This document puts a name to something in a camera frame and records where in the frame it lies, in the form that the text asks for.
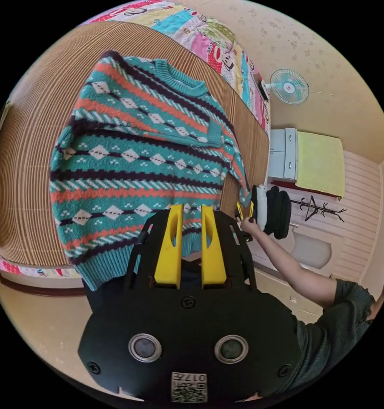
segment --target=dark t-shirt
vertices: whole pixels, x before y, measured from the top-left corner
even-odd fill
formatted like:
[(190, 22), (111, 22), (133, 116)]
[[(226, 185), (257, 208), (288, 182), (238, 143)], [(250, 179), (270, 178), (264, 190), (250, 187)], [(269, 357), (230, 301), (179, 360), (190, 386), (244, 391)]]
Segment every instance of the dark t-shirt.
[(355, 282), (337, 280), (333, 306), (314, 324), (297, 321), (301, 359), (280, 392), (308, 382), (334, 367), (371, 325), (374, 297)]

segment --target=bamboo mat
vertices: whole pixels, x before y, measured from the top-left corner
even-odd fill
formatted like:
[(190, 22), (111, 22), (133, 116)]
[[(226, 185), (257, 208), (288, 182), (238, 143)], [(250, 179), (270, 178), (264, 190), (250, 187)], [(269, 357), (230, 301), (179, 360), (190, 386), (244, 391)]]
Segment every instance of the bamboo mat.
[[(82, 84), (104, 51), (165, 58), (206, 82), (233, 123), (251, 185), (264, 183), (269, 140), (229, 84), (174, 40), (133, 23), (76, 27), (50, 47), (11, 95), (0, 132), (0, 256), (22, 265), (63, 266), (49, 198), (49, 158)], [(233, 215), (238, 184), (225, 179), (221, 210)]]

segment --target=knit sweater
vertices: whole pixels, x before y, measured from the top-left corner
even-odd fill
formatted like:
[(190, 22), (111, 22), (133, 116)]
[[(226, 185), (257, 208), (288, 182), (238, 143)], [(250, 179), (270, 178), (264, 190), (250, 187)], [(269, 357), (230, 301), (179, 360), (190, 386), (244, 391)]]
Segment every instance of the knit sweater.
[(125, 274), (155, 212), (183, 204), (182, 256), (201, 250), (201, 206), (219, 209), (227, 173), (249, 197), (232, 124), (165, 60), (105, 53), (54, 147), (50, 197), (67, 259), (91, 290)]

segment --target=wall fan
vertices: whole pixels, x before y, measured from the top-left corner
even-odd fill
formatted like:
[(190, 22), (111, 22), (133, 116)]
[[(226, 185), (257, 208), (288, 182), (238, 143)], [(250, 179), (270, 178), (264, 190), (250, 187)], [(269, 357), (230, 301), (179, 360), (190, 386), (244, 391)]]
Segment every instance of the wall fan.
[(309, 95), (309, 87), (305, 79), (292, 69), (278, 69), (266, 84), (261, 80), (258, 84), (260, 92), (266, 100), (269, 100), (269, 92), (287, 104), (297, 105), (303, 103)]

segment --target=screw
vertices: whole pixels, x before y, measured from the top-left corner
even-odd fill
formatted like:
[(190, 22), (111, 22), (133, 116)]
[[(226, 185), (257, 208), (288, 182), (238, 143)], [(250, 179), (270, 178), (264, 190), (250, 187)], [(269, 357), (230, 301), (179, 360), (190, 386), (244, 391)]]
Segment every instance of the screw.
[(187, 295), (182, 299), (181, 304), (184, 308), (192, 308), (195, 305), (195, 298)]
[(100, 367), (95, 362), (88, 362), (87, 363), (87, 368), (94, 375), (98, 375), (101, 372)]
[(277, 371), (277, 376), (279, 378), (283, 378), (288, 375), (289, 369), (291, 368), (291, 365), (283, 365), (278, 371)]

